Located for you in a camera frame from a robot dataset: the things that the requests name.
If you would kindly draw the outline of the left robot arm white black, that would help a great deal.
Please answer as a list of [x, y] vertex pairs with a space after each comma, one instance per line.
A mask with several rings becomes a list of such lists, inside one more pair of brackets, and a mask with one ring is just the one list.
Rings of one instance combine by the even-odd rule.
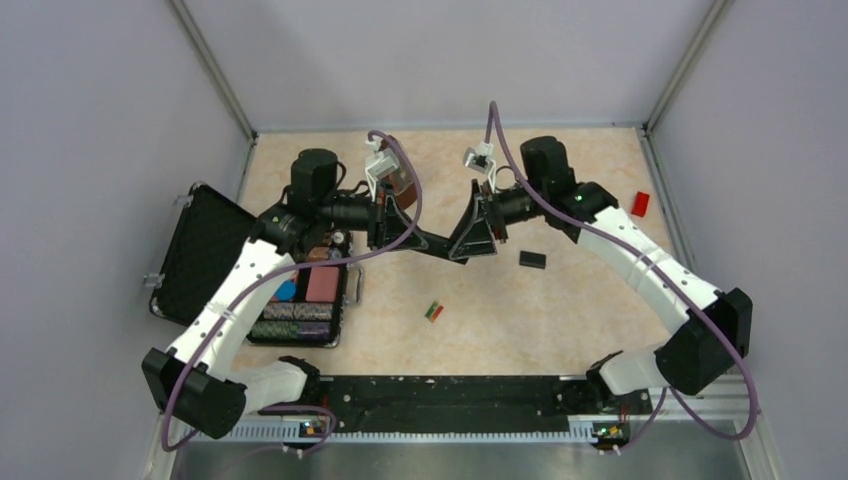
[[269, 407], [297, 413], [329, 412], [319, 404], [318, 372], [311, 364], [282, 357], [264, 367], [235, 372], [235, 356], [279, 288], [301, 270], [341, 271], [397, 249], [412, 236], [412, 219], [392, 242], [354, 257], [310, 262], [307, 257], [333, 226], [333, 210], [370, 208], [338, 189], [343, 169], [338, 156], [324, 148], [301, 151], [291, 167], [282, 201], [257, 217], [244, 235], [225, 277], [186, 330], [165, 350], [152, 348], [142, 372], [162, 413], [160, 442], [174, 451], [202, 433], [227, 435], [246, 415]]

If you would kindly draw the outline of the black battery cover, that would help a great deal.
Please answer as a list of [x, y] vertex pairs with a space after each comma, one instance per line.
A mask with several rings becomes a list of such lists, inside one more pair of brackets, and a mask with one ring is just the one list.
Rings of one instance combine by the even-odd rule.
[[519, 265], [544, 270], [547, 266], [547, 256], [542, 253], [521, 250], [519, 252]]

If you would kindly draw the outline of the black remote control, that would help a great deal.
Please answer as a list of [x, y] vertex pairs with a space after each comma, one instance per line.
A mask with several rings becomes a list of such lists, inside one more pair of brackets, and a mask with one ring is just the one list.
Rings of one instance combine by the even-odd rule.
[[419, 243], [419, 246], [416, 248], [416, 251], [418, 253], [422, 253], [441, 260], [457, 263], [460, 265], [465, 265], [468, 263], [467, 258], [454, 259], [450, 256], [450, 250], [453, 244], [450, 242], [449, 238], [432, 234], [426, 231], [416, 231], [413, 233], [413, 236]]

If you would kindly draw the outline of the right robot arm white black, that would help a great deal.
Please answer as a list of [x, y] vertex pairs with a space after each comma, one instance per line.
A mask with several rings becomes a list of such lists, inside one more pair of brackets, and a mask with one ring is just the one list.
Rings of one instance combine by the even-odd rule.
[[586, 385], [594, 409], [612, 412], [627, 394], [654, 387], [697, 395], [733, 366], [726, 343], [738, 356], [746, 356], [751, 298], [739, 288], [722, 291], [697, 277], [650, 239], [609, 191], [595, 182], [577, 181], [562, 142], [541, 136], [521, 145], [532, 193], [520, 184], [503, 191], [492, 187], [497, 176], [493, 152], [492, 144], [481, 142], [464, 155], [464, 165], [487, 180], [472, 184], [468, 207], [451, 237], [450, 258], [491, 255], [506, 240], [509, 225], [542, 216], [605, 261], [670, 334], [661, 345], [614, 352], [595, 362]]

